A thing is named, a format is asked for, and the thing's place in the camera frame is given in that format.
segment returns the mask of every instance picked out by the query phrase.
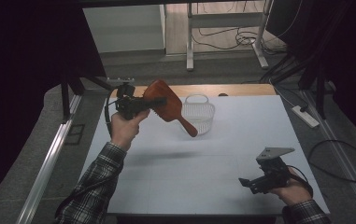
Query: person's left hand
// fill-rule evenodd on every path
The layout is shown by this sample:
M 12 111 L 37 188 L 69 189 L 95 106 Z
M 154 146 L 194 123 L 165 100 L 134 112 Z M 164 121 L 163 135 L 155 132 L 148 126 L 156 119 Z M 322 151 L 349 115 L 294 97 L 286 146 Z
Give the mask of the person's left hand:
M 148 117 L 150 110 L 139 112 L 133 119 L 126 120 L 119 112 L 111 116 L 111 142 L 128 151 L 131 142 L 139 133 L 139 123 Z

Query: white power strip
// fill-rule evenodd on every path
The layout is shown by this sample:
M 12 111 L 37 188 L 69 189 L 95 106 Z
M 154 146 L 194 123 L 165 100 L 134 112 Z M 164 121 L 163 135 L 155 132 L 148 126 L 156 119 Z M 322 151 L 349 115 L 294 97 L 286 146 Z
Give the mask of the white power strip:
M 306 111 L 301 112 L 301 107 L 299 105 L 292 108 L 292 111 L 302 119 L 309 127 L 315 128 L 320 125 L 314 118 L 312 118 Z

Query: wire basket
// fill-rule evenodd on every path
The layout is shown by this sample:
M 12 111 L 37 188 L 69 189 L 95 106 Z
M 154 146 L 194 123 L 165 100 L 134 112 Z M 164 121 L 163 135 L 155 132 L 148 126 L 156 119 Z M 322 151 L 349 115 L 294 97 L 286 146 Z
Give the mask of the wire basket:
M 206 101 L 203 103 L 190 103 L 188 100 L 193 96 L 205 97 Z M 181 109 L 181 115 L 197 129 L 197 135 L 202 135 L 209 132 L 212 127 L 215 106 L 209 102 L 209 99 L 203 93 L 192 93 L 186 97 Z

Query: plaid shirt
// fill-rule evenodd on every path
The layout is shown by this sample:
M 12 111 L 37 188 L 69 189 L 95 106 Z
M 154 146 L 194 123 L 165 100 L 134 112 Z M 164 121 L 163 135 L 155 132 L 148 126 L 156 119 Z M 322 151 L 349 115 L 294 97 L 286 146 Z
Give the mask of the plaid shirt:
M 125 156 L 126 151 L 114 144 L 106 143 L 72 193 L 80 192 L 102 178 L 117 175 L 116 173 L 122 166 Z M 108 181 L 98 188 L 76 197 L 61 210 L 54 223 L 103 223 L 108 203 L 117 186 L 117 180 L 116 177 L 113 181 Z M 290 220 L 294 220 L 293 223 L 297 224 L 331 223 L 314 200 L 285 207 L 283 215 Z
M 126 151 L 114 144 L 106 143 L 72 193 L 80 192 L 102 178 L 115 175 L 122 166 Z M 117 186 L 117 177 L 96 189 L 76 197 L 65 206 L 54 223 L 103 223 L 108 203 Z

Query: wall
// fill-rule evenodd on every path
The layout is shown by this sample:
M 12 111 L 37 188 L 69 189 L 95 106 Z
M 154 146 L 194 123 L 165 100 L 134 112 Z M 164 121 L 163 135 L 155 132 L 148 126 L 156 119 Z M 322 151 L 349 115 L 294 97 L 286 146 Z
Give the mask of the wall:
M 164 6 L 84 8 L 99 53 L 164 49 Z

